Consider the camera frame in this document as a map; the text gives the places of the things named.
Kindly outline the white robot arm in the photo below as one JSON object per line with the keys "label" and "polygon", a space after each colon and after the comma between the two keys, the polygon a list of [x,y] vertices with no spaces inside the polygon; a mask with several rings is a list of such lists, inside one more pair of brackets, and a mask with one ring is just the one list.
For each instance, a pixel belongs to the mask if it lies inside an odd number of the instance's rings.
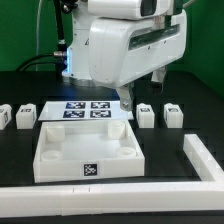
{"label": "white robot arm", "polygon": [[114,89],[120,107],[132,109],[133,82],[145,75],[160,86],[166,66],[185,51],[183,0],[78,0],[73,40],[63,79],[79,86]]}

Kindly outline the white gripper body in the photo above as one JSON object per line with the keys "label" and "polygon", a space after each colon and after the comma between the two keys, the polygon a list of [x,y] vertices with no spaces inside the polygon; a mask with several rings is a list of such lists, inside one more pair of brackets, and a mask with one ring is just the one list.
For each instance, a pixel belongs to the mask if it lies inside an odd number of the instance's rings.
{"label": "white gripper body", "polygon": [[187,16],[174,15],[164,28],[154,19],[96,19],[89,33],[89,73],[99,86],[118,88],[181,58]]}

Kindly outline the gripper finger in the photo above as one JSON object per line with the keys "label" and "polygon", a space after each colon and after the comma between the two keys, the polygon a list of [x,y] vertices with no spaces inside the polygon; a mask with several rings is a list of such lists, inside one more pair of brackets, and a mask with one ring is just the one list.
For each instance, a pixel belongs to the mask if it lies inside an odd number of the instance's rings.
{"label": "gripper finger", "polygon": [[124,111],[133,109],[133,85],[131,83],[121,86],[116,89],[120,98],[120,108]]}
{"label": "gripper finger", "polygon": [[151,78],[151,87],[154,93],[163,91],[163,82],[166,77],[167,69],[165,66],[155,70]]}

